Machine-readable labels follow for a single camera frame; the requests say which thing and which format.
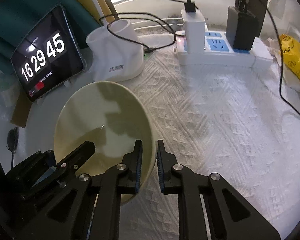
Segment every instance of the bowl rim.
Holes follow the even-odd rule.
[[[116,85],[116,86],[119,86],[123,89],[125,89],[128,93],[130,93],[137,101],[137,103],[141,106],[146,118],[147,118],[147,121],[148,121],[148,125],[149,125],[149,128],[150,128],[150,137],[151,137],[151,144],[152,144],[152,152],[151,152],[151,160],[150,160],[150,165],[149,165],[149,169],[147,171],[147,174],[146,174],[146,178],[144,180],[144,182],[140,185],[140,190],[139,192],[145,187],[145,185],[147,184],[148,180],[149,180],[149,177],[154,169],[154,164],[155,164],[155,160],[156,160],[156,140],[155,140],[155,136],[154,136],[154,130],[153,130],[153,127],[152,127],[152,124],[150,122],[150,116],[146,110],[146,108],[144,107],[144,105],[141,103],[141,101],[137,98],[137,96],[130,90],[128,89],[127,87],[119,84],[119,83],[116,83],[116,82],[112,82],[112,81],[97,81],[97,82],[92,82],[90,84],[87,84],[83,87],[81,87],[80,89],[78,89],[68,100],[67,102],[64,104],[63,108],[61,109],[60,113],[59,113],[59,116],[58,116],[58,119],[57,119],[57,122],[56,122],[56,125],[55,125],[55,128],[54,128],[54,135],[53,135],[53,149],[55,148],[55,139],[56,139],[56,129],[57,129],[57,125],[59,123],[59,119],[60,119],[60,116],[62,114],[62,112],[64,111],[67,103],[72,99],[72,97],[74,97],[74,95],[76,93],[78,93],[81,89],[87,87],[87,86],[90,86],[90,85],[95,85],[95,84],[98,84],[98,83],[109,83],[109,84],[112,84],[112,85]],[[136,195],[139,194],[139,192],[135,195],[133,195],[131,198],[129,198],[128,200],[126,200],[125,202],[123,202],[122,204],[125,204],[127,202],[129,202],[132,198],[134,198]]]

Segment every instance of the table surface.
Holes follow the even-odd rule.
[[[151,46],[171,36],[145,35]],[[88,65],[91,54],[83,52]],[[15,165],[53,149],[54,126],[71,95],[93,82],[89,72],[60,86],[31,108],[19,131]],[[225,65],[180,66],[172,47],[154,52],[128,87],[147,109],[158,137],[179,163],[194,172],[220,173],[284,239],[300,220],[300,117],[279,97],[277,65],[271,69]],[[300,107],[295,91],[285,95]],[[0,161],[7,172],[12,124],[0,120]],[[160,193],[155,166],[146,188],[121,208],[120,239],[178,239],[177,196]]]

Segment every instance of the teal curtain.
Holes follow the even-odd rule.
[[[0,1],[0,70],[13,73],[10,58],[16,46],[53,7],[62,4],[73,34],[81,49],[87,47],[87,35],[99,24],[77,0],[1,0]]]

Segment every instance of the white charger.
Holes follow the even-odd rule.
[[[187,13],[181,10],[182,19],[186,31],[188,54],[204,52],[206,19],[201,11]]]

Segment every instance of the black charger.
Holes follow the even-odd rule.
[[[259,21],[246,9],[229,6],[226,37],[232,49],[251,50]]]

